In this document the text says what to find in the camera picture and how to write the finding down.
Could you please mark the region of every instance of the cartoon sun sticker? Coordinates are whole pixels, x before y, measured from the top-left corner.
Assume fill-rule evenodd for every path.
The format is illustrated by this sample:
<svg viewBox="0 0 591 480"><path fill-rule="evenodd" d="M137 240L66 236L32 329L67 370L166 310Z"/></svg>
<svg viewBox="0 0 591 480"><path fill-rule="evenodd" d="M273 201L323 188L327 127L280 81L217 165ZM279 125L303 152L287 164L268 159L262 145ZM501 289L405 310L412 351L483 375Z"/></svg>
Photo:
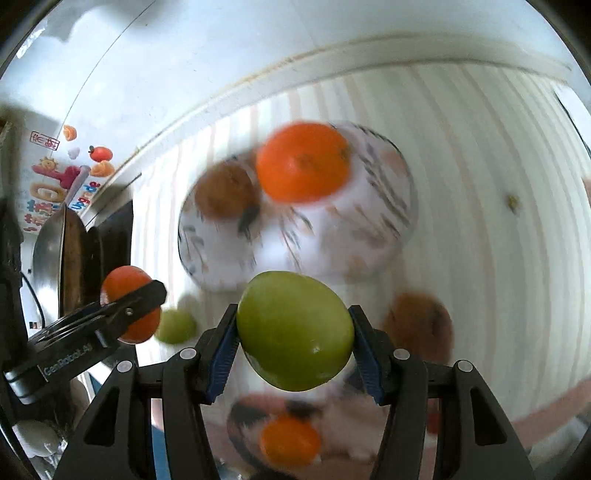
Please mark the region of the cartoon sun sticker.
<svg viewBox="0 0 591 480"><path fill-rule="evenodd" d="M67 142L71 142L72 140L75 140L76 137L78 137L78 132L71 125L64 125L63 132L64 132L64 138L66 139Z"/></svg>
<svg viewBox="0 0 591 480"><path fill-rule="evenodd" d="M39 165L45 170L55 170L57 168L57 162L49 157L43 157L39 160Z"/></svg>

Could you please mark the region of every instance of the black cable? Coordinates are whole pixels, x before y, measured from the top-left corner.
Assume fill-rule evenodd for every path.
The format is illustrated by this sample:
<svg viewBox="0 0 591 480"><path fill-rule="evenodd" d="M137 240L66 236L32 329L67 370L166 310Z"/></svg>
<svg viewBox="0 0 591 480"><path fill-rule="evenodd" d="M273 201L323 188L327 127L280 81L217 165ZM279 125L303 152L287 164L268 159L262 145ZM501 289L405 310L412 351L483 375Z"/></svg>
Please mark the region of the black cable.
<svg viewBox="0 0 591 480"><path fill-rule="evenodd" d="M37 304L37 310L39 310L39 316L41 317L41 328L45 328L45 316L43 315L43 309L41 308L39 299L37 298L37 295L35 295L35 291L33 290L33 287L31 287L31 283L29 282L27 276L23 272L21 272L21 276L27 284L27 287L29 287L29 291L31 292L31 295L33 295L33 300L35 300L35 303Z"/></svg>

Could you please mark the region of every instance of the pan handle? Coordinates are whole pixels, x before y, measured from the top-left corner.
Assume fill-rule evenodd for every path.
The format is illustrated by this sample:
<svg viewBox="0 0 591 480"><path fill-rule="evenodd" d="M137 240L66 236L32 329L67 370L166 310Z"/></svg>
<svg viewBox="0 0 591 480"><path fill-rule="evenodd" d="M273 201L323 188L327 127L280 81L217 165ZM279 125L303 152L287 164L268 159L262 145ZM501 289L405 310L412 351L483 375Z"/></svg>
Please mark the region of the pan handle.
<svg viewBox="0 0 591 480"><path fill-rule="evenodd" d="M90 167L88 167L86 165L82 165L80 167L80 173L78 174L78 176L76 177L76 179L72 183L70 190L68 190L68 195L66 195L66 198L64 199L64 205L66 205L66 207L68 207L70 202L75 197L76 193L78 193L78 190L80 190L80 188L84 185L84 182L88 178L89 173L90 173Z"/></svg>

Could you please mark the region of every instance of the blue gripper pad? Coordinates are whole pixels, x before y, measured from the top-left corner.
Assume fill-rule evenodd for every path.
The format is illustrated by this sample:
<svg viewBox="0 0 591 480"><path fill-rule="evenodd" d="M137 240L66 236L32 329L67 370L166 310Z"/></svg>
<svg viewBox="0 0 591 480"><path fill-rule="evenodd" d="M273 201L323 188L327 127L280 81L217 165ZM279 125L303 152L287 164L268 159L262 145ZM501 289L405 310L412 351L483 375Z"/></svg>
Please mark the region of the blue gripper pad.
<svg viewBox="0 0 591 480"><path fill-rule="evenodd" d="M223 393L234 362L240 339L236 327L238 305L228 306L226 313L205 347L200 361L200 374L207 377L205 396L211 403Z"/></svg>
<svg viewBox="0 0 591 480"><path fill-rule="evenodd" d="M386 400L383 385L392 368L388 352L376 337L376 332L369 324L361 306L351 305L349 315L355 328L353 355L361 373L365 391L378 405L383 405Z"/></svg>

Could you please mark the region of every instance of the white wall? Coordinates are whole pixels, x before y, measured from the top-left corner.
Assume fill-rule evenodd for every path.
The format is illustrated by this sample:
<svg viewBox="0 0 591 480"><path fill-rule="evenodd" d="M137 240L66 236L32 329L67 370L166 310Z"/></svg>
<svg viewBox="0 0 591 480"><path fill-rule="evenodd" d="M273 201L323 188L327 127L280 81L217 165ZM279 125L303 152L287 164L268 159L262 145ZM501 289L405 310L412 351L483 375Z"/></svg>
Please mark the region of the white wall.
<svg viewBox="0 0 591 480"><path fill-rule="evenodd" d="M570 65L591 106L568 49L525 0L63 0L47 20L0 81L0 114L23 132L21 158L28 131L57 137L67 122L123 162L216 92L286 58L376 35L512 42Z"/></svg>

